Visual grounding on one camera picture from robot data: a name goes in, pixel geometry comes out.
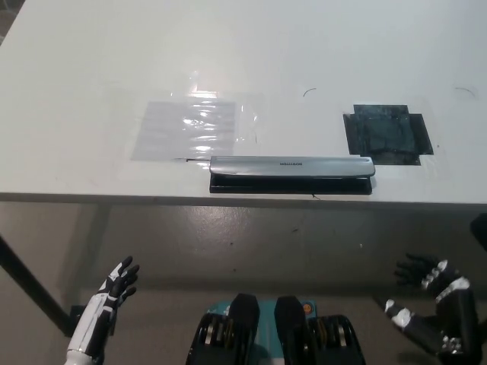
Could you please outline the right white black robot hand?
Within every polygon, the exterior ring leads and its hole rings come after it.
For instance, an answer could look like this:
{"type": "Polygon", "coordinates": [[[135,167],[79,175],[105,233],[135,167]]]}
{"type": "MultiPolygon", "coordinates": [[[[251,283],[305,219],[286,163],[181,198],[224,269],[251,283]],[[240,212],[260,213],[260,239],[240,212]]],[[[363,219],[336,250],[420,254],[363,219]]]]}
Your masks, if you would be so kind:
{"type": "Polygon", "coordinates": [[[399,332],[442,364],[481,363],[484,338],[469,279],[446,259],[406,258],[396,264],[397,284],[430,295],[435,314],[421,316],[392,298],[376,298],[377,305],[399,332]]]}

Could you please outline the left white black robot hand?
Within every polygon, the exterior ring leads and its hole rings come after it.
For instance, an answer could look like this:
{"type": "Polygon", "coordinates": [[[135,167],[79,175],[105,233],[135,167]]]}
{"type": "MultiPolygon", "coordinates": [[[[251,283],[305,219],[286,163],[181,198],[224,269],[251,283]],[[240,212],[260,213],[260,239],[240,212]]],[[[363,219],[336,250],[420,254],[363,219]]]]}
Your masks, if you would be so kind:
{"type": "Polygon", "coordinates": [[[66,364],[102,364],[119,308],[136,292],[139,265],[122,260],[88,301],[66,351],[66,364]]]}

